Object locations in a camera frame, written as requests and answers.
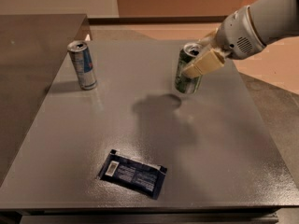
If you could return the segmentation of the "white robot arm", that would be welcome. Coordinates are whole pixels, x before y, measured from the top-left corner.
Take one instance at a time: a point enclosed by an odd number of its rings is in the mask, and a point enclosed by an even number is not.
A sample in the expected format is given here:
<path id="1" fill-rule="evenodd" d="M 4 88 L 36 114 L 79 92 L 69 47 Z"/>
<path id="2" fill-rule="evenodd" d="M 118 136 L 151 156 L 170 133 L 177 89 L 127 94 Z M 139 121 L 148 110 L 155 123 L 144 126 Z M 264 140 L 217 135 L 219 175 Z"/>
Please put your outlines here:
<path id="1" fill-rule="evenodd" d="M 222 68 L 227 59 L 244 60 L 266 46 L 299 35 L 299 0 L 257 0 L 229 15 L 199 41 L 200 53 L 183 68 L 188 78 Z"/>

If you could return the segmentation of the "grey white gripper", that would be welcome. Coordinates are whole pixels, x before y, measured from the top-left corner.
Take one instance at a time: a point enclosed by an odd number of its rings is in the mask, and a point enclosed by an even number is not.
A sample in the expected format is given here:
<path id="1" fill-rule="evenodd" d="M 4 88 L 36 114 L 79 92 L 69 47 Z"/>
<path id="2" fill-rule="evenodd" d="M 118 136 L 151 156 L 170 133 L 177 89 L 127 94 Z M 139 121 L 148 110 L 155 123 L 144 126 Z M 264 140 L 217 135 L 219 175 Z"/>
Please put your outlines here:
<path id="1" fill-rule="evenodd" d="M 217 46 L 234 60 L 244 60 L 264 50 L 265 43 L 259 37 L 250 13 L 244 6 L 229 15 L 219 27 L 197 41 L 201 46 L 210 44 L 215 37 Z M 224 66 L 225 59 L 214 49 L 203 51 L 183 68 L 182 74 L 196 78 L 216 71 Z"/>

